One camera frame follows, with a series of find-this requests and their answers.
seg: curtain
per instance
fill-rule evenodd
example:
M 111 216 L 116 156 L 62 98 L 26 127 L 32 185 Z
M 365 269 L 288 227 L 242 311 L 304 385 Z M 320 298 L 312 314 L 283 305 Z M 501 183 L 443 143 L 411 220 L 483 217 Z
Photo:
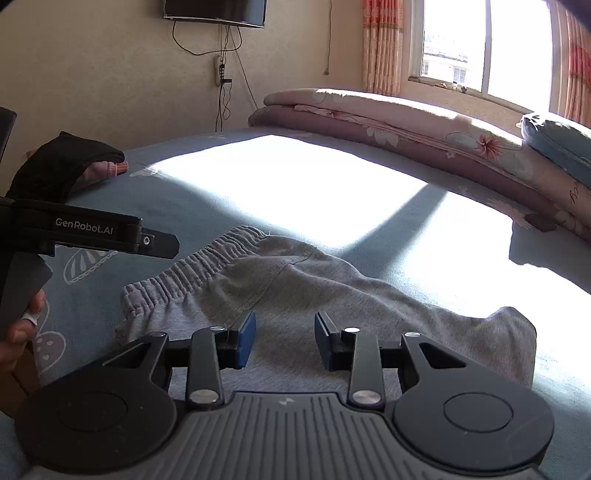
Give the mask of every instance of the curtain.
M 363 0 L 363 90 L 398 95 L 404 0 Z
M 569 82 L 564 116 L 591 128 L 591 34 L 566 11 Z

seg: blue pillow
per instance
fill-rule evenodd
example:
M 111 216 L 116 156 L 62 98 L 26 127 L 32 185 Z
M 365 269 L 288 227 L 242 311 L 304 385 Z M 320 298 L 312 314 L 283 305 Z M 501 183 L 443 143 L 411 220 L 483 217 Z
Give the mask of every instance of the blue pillow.
M 591 129 L 553 113 L 529 113 L 521 119 L 525 142 L 591 188 Z

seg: bed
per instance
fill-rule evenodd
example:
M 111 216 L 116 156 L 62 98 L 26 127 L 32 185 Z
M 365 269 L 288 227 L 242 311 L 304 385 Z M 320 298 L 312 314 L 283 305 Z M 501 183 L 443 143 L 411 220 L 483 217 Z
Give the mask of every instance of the bed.
M 305 131 L 198 135 L 131 150 L 126 159 L 128 174 L 70 203 L 175 233 L 177 258 L 244 224 L 312 243 L 459 314 L 517 308 L 537 329 L 534 388 L 556 415 L 542 469 L 558 480 L 591 467 L 591 382 L 582 355 L 591 333 L 591 248 L 571 232 L 513 221 L 517 204 L 470 180 Z M 48 262 L 54 275 L 34 342 L 42 384 L 112 349 L 122 287 L 171 264 L 65 247 Z

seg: elastic waistband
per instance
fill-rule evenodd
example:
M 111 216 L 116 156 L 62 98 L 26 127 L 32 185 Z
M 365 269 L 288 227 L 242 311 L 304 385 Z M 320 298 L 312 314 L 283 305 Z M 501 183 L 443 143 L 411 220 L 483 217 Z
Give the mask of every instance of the elastic waistband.
M 177 261 L 160 275 L 125 286 L 121 294 L 125 317 L 201 288 L 238 258 L 257 255 L 258 244 L 265 237 L 266 234 L 259 229 L 235 227 L 205 248 Z

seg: wall-mounted television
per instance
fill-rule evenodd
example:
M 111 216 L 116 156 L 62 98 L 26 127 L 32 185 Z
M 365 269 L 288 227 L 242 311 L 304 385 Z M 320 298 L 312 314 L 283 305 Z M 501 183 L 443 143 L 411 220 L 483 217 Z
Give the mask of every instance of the wall-mounted television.
M 164 0 L 164 18 L 239 27 L 264 27 L 266 9 L 267 0 Z

